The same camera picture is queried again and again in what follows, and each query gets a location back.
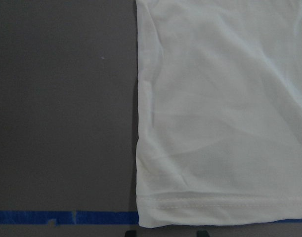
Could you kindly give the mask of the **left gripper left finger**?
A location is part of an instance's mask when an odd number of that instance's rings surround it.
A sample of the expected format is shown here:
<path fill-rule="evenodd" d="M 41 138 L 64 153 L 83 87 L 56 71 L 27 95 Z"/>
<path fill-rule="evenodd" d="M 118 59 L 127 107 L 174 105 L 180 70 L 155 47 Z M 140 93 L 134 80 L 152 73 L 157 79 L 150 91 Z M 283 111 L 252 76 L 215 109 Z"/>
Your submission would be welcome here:
<path fill-rule="evenodd" d="M 125 237 L 138 237 L 136 230 L 128 230 L 125 232 Z"/>

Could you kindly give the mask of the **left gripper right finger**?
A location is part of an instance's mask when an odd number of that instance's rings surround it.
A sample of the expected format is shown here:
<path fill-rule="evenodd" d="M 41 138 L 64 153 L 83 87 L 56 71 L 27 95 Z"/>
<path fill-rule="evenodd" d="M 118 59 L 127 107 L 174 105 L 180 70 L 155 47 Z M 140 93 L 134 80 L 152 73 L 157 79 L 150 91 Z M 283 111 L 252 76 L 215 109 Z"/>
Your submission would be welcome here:
<path fill-rule="evenodd" d="M 196 237 L 209 237 L 209 233 L 206 230 L 198 230 Z"/>

